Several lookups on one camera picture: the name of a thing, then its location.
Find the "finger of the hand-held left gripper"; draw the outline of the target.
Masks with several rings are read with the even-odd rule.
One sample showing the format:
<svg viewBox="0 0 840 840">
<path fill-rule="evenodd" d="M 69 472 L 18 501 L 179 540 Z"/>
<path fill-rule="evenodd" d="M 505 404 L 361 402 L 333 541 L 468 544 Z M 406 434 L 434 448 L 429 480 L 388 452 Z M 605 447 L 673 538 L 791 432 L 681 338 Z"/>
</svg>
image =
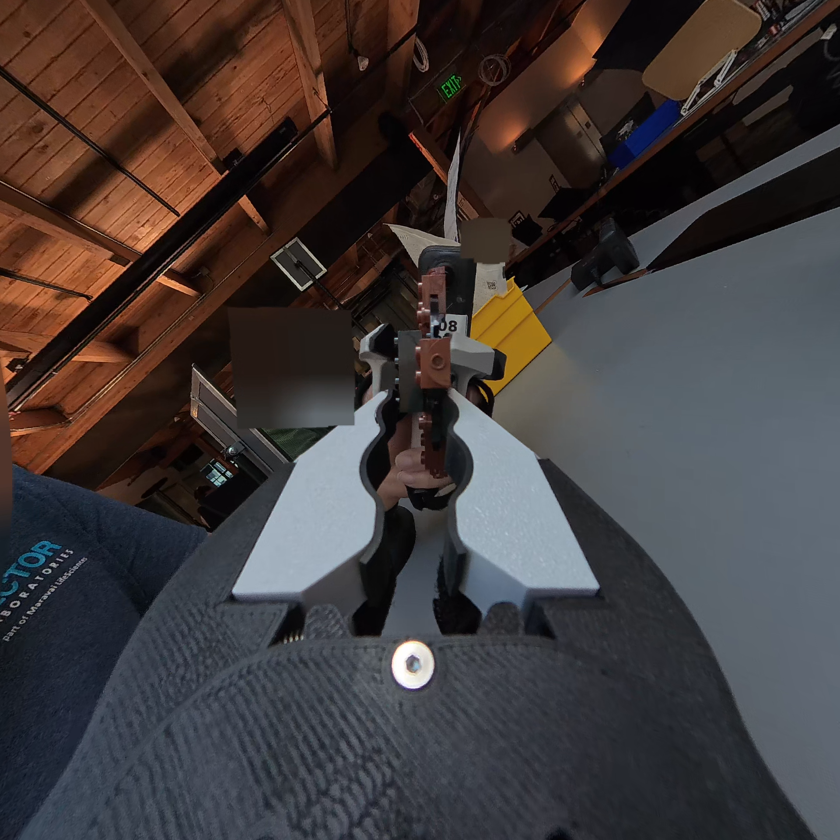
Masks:
<svg viewBox="0 0 840 840">
<path fill-rule="evenodd" d="M 453 335 L 453 388 L 467 396 L 469 383 L 478 378 L 500 381 L 504 378 L 507 356 L 464 334 Z"/>
<path fill-rule="evenodd" d="M 360 342 L 360 361 L 368 365 L 369 374 L 359 385 L 359 406 L 381 392 L 396 397 L 397 340 L 393 326 L 382 324 Z"/>
</svg>

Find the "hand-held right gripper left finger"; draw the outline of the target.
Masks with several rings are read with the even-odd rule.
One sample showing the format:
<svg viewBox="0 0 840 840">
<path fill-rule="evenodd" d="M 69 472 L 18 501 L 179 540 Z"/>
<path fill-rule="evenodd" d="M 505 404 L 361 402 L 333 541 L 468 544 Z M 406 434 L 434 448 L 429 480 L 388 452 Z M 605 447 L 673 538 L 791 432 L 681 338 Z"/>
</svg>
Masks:
<svg viewBox="0 0 840 840">
<path fill-rule="evenodd" d="M 383 604 L 393 576 L 382 549 L 398 418 L 392 392 L 379 392 L 300 456 L 231 595 L 237 602 Z"/>
</svg>

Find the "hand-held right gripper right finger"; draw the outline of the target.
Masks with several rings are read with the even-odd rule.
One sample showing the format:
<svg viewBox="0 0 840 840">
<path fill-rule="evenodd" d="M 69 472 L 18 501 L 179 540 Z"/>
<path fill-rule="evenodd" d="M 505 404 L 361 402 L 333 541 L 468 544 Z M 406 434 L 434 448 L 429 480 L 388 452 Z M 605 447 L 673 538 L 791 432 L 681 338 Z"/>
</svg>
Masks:
<svg viewBox="0 0 840 840">
<path fill-rule="evenodd" d="M 527 446 L 455 389 L 444 405 L 445 469 L 455 483 L 444 540 L 445 589 L 482 613 L 508 602 L 587 597 L 600 586 Z"/>
</svg>

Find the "brown and dark brick model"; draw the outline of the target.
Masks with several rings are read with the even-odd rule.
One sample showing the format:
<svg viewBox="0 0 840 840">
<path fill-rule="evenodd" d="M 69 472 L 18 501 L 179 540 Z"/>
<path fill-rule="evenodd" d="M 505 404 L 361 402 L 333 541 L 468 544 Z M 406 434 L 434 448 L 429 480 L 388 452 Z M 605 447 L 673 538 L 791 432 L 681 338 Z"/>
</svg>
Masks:
<svg viewBox="0 0 840 840">
<path fill-rule="evenodd" d="M 445 399 L 452 385 L 451 339 L 445 326 L 447 268 L 424 273 L 418 286 L 416 329 L 397 337 L 400 412 L 413 419 L 413 444 L 422 466 L 435 479 L 445 476 Z"/>
</svg>

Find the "person's left hand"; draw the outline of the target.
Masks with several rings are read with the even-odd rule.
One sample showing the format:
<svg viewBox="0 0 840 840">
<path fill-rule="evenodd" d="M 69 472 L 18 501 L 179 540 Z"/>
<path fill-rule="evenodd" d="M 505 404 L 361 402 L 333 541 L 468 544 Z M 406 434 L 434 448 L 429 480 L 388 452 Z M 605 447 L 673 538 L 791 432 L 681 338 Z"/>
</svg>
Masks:
<svg viewBox="0 0 840 840">
<path fill-rule="evenodd" d="M 422 453 L 420 448 L 402 451 L 389 448 L 390 470 L 377 489 L 385 511 L 393 509 L 402 499 L 407 499 L 409 490 L 439 492 L 453 484 L 448 476 L 433 477 L 422 464 Z"/>
</svg>

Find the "white paper bag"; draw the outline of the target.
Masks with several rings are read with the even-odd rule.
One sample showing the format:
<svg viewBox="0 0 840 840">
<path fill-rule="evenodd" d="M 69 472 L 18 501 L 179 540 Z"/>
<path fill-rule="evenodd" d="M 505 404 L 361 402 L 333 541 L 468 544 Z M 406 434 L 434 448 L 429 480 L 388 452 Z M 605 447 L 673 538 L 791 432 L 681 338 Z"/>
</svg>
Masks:
<svg viewBox="0 0 840 840">
<path fill-rule="evenodd" d="M 398 237 L 416 268 L 419 258 L 427 247 L 443 246 L 455 249 L 455 256 L 460 256 L 460 244 L 452 239 L 441 238 L 425 233 L 417 228 L 396 224 L 386 224 Z M 472 314 L 475 315 L 494 297 L 502 297 L 508 291 L 508 281 L 504 275 L 504 264 L 478 263 L 476 266 L 476 284 Z"/>
</svg>

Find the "yellow plastic bin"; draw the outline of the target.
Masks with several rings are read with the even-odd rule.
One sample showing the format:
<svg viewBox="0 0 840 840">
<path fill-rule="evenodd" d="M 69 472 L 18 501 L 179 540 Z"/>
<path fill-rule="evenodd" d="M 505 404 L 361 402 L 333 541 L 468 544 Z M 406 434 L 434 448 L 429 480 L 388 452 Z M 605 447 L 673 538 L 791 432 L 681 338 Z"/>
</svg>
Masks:
<svg viewBox="0 0 840 840">
<path fill-rule="evenodd" d="M 498 395 L 552 342 L 537 314 L 512 277 L 507 290 L 488 300 L 473 316 L 470 336 L 507 356 L 505 374 L 489 381 Z"/>
</svg>

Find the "white paper strip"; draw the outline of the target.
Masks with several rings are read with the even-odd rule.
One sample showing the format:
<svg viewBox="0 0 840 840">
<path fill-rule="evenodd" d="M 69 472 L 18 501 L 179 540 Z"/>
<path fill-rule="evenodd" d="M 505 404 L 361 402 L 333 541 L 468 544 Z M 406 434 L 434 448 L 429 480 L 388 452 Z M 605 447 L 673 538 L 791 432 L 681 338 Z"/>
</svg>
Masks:
<svg viewBox="0 0 840 840">
<path fill-rule="evenodd" d="M 460 175 L 460 131 L 456 134 L 456 144 L 447 173 L 447 195 L 444 210 L 444 236 L 459 244 L 458 199 Z"/>
</svg>

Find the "metal framed glass door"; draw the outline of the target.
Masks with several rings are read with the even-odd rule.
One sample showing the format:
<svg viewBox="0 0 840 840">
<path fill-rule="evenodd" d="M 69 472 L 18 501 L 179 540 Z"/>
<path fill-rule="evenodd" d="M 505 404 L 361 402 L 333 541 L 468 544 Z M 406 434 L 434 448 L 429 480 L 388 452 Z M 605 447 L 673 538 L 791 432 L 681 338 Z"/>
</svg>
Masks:
<svg viewBox="0 0 840 840">
<path fill-rule="evenodd" d="M 253 480 L 271 476 L 290 463 L 280 448 L 258 429 L 238 429 L 230 399 L 196 365 L 192 365 L 190 414 L 224 451 L 227 462 Z"/>
</svg>

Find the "white framed ceiling panel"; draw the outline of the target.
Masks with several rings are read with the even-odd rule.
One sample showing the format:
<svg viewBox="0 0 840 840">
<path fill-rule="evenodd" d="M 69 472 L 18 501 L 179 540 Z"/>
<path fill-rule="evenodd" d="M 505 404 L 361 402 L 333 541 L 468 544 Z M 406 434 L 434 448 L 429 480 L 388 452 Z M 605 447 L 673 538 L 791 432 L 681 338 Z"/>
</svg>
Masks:
<svg viewBox="0 0 840 840">
<path fill-rule="evenodd" d="M 328 272 L 299 237 L 275 251 L 270 260 L 299 291 L 306 291 Z"/>
</svg>

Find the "black bulky device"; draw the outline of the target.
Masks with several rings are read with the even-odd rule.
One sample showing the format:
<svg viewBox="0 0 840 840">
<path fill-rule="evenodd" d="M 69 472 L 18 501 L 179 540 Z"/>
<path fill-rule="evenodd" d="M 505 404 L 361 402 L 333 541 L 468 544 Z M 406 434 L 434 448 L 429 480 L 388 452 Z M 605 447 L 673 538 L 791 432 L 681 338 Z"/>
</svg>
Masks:
<svg viewBox="0 0 840 840">
<path fill-rule="evenodd" d="M 616 268 L 622 275 L 635 272 L 640 266 L 635 247 L 613 217 L 603 220 L 596 246 L 572 267 L 570 280 L 577 291 L 591 285 L 602 285 L 602 278 Z"/>
</svg>

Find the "blue plastic crate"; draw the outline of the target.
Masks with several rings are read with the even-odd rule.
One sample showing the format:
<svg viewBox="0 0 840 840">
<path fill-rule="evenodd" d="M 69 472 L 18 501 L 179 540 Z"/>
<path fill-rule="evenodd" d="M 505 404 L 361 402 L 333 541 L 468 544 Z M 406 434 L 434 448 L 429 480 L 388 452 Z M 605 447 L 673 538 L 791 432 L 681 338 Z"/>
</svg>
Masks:
<svg viewBox="0 0 840 840">
<path fill-rule="evenodd" d="M 652 115 L 630 132 L 628 137 L 606 156 L 606 159 L 619 170 L 626 168 L 677 124 L 680 112 L 680 101 L 666 100 L 653 111 Z"/>
</svg>

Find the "person's dark blue clothing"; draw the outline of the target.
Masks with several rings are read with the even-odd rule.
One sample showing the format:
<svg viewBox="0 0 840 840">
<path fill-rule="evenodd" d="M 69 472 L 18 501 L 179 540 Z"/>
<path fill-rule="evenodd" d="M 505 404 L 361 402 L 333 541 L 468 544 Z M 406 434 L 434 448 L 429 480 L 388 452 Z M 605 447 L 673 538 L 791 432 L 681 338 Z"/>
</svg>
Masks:
<svg viewBox="0 0 840 840">
<path fill-rule="evenodd" d="M 140 619 L 204 528 L 12 466 L 2 561 L 1 838 L 55 786 Z"/>
</svg>

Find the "beige board with white legs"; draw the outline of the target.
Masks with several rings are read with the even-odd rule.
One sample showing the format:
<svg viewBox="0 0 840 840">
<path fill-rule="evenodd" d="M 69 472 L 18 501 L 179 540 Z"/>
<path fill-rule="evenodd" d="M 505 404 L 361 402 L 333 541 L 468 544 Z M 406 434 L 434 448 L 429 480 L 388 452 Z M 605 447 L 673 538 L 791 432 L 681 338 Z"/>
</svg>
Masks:
<svg viewBox="0 0 840 840">
<path fill-rule="evenodd" d="M 643 83 L 681 103 L 685 118 L 722 84 L 763 20 L 739 1 L 706 1 L 645 69 Z"/>
</svg>

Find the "black ceiling rail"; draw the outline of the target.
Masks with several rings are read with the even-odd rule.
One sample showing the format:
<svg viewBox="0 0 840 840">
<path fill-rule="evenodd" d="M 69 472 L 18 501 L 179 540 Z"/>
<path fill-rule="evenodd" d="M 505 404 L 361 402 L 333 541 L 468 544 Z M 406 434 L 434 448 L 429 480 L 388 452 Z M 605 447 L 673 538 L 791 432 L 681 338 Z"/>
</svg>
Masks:
<svg viewBox="0 0 840 840">
<path fill-rule="evenodd" d="M 72 424 L 383 152 L 416 2 L 2 2 L 2 362 Z M 370 60 L 360 72 L 352 49 Z"/>
</svg>

